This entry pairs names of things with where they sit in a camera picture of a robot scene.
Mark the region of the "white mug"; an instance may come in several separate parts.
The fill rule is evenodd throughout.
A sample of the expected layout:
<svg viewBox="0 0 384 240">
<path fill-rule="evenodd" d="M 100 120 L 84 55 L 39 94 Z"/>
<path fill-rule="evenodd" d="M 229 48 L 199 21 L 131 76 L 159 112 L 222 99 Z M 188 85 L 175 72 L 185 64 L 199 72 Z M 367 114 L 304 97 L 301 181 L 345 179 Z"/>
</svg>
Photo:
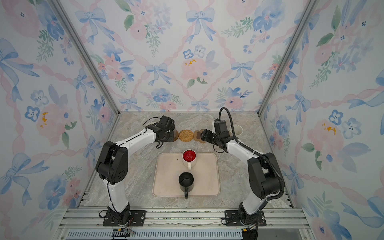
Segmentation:
<svg viewBox="0 0 384 240">
<path fill-rule="evenodd" d="M 229 132 L 231 136 L 236 135 L 238 137 L 243 134 L 244 130 L 240 125 L 235 124 L 233 127 L 229 128 Z"/>
</svg>

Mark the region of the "rattan woven round coaster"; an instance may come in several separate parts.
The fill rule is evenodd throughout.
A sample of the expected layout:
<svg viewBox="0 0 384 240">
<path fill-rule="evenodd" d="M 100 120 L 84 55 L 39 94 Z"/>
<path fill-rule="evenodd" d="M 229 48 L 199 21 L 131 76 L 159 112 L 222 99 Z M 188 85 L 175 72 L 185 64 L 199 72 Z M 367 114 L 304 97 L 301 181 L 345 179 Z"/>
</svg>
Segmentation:
<svg viewBox="0 0 384 240">
<path fill-rule="evenodd" d="M 194 133 L 191 130 L 181 130 L 179 133 L 179 139 L 182 142 L 190 142 L 194 139 Z"/>
</svg>

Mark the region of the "cork paw print coaster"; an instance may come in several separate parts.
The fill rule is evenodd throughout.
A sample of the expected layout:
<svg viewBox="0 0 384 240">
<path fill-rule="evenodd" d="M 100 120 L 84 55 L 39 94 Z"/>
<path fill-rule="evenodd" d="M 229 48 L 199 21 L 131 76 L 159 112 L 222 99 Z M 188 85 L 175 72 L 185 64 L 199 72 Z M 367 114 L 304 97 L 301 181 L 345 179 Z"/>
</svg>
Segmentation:
<svg viewBox="0 0 384 240">
<path fill-rule="evenodd" d="M 200 143 L 205 143 L 205 141 L 202 140 L 202 133 L 204 130 L 197 130 L 194 131 L 194 140 Z"/>
</svg>

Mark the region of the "plain brown wooden coaster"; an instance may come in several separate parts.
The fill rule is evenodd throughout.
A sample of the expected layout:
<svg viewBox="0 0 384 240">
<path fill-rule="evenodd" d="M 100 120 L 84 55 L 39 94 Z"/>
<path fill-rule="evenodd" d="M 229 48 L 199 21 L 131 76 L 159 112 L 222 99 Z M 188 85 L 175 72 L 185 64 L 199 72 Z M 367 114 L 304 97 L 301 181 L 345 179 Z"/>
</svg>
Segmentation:
<svg viewBox="0 0 384 240">
<path fill-rule="evenodd" d="M 175 142 L 179 138 L 179 132 L 177 130 L 174 130 L 173 133 L 174 133 L 173 141 Z"/>
</svg>

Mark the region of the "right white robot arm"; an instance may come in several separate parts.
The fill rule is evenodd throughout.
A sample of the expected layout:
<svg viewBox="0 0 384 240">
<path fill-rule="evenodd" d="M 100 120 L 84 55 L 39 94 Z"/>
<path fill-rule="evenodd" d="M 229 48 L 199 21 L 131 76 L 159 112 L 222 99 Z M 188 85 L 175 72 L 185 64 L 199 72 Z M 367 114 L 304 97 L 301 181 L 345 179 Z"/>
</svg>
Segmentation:
<svg viewBox="0 0 384 240">
<path fill-rule="evenodd" d="M 230 135 L 225 121 L 216 119 L 214 127 L 214 132 L 203 130 L 202 140 L 218 146 L 248 166 L 251 191 L 240 203 L 238 213 L 243 225 L 254 225 L 268 202 L 281 198 L 285 192 L 285 182 L 277 159 L 274 154 L 253 150 L 235 135 Z"/>
</svg>

